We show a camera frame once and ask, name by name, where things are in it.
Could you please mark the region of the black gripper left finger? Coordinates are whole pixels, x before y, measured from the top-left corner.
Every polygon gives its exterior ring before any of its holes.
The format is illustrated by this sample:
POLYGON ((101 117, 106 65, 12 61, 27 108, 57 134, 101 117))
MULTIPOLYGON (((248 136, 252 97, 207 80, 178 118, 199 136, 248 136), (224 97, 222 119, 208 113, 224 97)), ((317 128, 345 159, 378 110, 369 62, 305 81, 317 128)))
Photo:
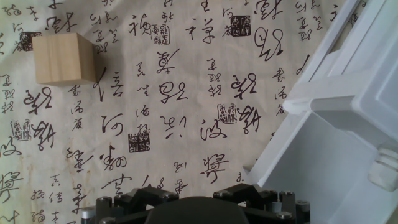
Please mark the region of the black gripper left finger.
POLYGON ((81 224, 144 223, 152 211, 148 205, 156 207, 178 199, 174 192, 151 186, 134 188, 114 197, 102 196, 93 206, 82 208, 81 224))

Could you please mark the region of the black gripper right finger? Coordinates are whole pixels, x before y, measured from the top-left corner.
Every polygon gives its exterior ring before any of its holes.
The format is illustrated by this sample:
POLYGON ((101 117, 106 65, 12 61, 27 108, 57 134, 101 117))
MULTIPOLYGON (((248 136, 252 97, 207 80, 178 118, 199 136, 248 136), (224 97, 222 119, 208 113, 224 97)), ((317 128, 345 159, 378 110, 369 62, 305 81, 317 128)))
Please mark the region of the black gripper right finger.
POLYGON ((214 192, 213 198, 236 204, 249 223, 310 224, 310 202, 297 200, 291 191, 240 183, 214 192))

